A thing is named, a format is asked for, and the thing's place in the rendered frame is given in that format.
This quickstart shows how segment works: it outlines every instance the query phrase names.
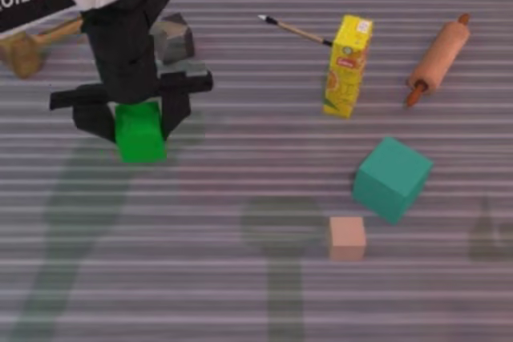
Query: brush handle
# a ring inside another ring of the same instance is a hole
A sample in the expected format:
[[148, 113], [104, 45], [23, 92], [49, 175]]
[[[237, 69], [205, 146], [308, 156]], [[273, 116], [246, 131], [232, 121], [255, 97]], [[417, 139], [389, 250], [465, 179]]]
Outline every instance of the brush handle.
[[326, 39], [324, 39], [321, 36], [310, 34], [309, 32], [305, 32], [303, 30], [299, 30], [298, 28], [294, 26], [290, 26], [289, 24], [278, 22], [277, 24], [279, 27], [283, 28], [284, 30], [290, 31], [294, 34], [300, 35], [303, 38], [307, 38], [309, 40], [313, 40], [314, 42], [324, 44], [325, 46], [332, 46], [332, 43]]
[[47, 46], [68, 35], [80, 32], [82, 22], [82, 18], [78, 16], [77, 18], [68, 20], [67, 22], [61, 23], [58, 26], [52, 27], [49, 30], [44, 30], [40, 34], [33, 35], [32, 38], [36, 43], [38, 43], [38, 45]]

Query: hammer head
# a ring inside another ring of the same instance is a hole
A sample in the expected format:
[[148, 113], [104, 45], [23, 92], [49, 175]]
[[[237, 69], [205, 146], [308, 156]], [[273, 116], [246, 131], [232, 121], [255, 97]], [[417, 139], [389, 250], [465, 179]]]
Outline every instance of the hammer head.
[[37, 42], [25, 32], [18, 32], [0, 41], [0, 59], [19, 78], [29, 78], [42, 67]]

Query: wooden hammer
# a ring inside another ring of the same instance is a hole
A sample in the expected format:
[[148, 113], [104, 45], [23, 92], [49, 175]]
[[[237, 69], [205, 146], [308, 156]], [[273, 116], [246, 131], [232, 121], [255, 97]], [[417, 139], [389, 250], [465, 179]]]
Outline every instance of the wooden hammer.
[[36, 35], [22, 31], [0, 40], [0, 60], [19, 78], [29, 78], [42, 67], [42, 48], [80, 32], [82, 18], [77, 17]]

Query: hammer handle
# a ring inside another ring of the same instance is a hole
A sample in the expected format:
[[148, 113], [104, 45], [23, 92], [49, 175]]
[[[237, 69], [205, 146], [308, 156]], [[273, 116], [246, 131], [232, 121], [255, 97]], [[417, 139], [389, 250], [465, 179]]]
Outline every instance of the hammer handle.
[[82, 17], [68, 20], [67, 22], [61, 23], [58, 26], [52, 27], [48, 30], [33, 35], [32, 38], [40, 46], [46, 46], [51, 43], [57, 42], [59, 39], [66, 37], [67, 35], [76, 34], [80, 31], [82, 26]]

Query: teal cube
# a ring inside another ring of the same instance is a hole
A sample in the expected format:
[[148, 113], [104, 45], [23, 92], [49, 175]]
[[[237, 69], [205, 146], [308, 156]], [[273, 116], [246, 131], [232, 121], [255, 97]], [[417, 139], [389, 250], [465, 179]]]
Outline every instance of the teal cube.
[[159, 104], [147, 102], [116, 106], [115, 141], [124, 162], [149, 163], [166, 159]]
[[393, 138], [384, 138], [357, 171], [353, 198], [396, 224], [417, 199], [433, 162]]

